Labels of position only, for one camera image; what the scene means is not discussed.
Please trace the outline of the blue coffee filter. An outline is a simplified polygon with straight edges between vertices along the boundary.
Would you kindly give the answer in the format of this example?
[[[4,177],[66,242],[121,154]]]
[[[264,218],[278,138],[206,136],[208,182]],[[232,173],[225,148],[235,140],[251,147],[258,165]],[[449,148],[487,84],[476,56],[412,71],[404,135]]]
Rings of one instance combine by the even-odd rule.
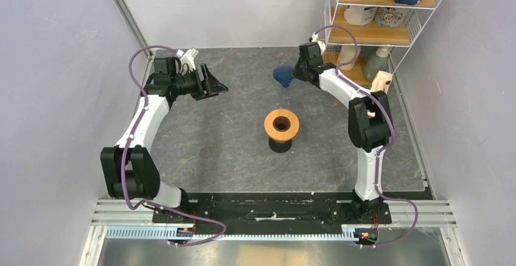
[[[280,83],[283,88],[288,88],[294,79],[293,71],[294,66],[292,65],[279,65],[273,70],[273,78]]]

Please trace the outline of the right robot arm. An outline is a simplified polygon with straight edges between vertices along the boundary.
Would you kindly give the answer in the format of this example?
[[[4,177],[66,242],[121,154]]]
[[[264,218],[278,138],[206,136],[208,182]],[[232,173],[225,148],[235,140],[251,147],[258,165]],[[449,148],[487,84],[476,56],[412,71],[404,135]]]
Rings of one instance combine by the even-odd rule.
[[[325,63],[321,47],[315,41],[299,46],[293,76],[328,92],[348,109],[348,135],[358,153],[351,214],[357,222],[368,222],[383,203],[380,185],[383,155],[394,136],[387,94],[362,88],[335,65]]]

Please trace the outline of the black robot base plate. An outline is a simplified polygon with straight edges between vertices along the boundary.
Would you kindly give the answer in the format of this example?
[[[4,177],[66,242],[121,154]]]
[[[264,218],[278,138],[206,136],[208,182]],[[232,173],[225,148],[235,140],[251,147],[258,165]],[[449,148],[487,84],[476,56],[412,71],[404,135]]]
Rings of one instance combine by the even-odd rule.
[[[143,205],[152,225],[193,224],[196,235],[337,234],[342,225],[391,225],[394,202],[426,193],[389,192],[371,212],[352,209],[352,192],[189,193],[176,212]]]

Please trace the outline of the orange coffee dripper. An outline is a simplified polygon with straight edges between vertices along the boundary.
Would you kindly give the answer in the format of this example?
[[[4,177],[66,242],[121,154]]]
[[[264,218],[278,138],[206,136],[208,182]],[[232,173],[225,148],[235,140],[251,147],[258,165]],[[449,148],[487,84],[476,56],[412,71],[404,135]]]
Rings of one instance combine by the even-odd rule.
[[[270,149],[276,153],[285,153],[292,147],[293,138],[300,129],[300,122],[294,112],[276,109],[266,116],[264,129],[269,137]]]

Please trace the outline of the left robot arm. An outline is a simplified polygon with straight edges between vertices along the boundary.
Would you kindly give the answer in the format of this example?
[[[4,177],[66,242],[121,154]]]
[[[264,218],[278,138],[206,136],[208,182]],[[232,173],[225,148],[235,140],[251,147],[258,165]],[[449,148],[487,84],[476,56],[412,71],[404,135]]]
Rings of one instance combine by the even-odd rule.
[[[177,57],[166,57],[156,59],[153,66],[154,72],[139,99],[138,112],[120,140],[102,149],[100,162],[110,197],[137,199],[141,205],[167,208],[168,215],[181,223],[190,217],[191,207],[182,201],[182,189],[161,181],[150,155],[154,138],[179,96],[203,100],[229,89],[205,64],[191,69]]]

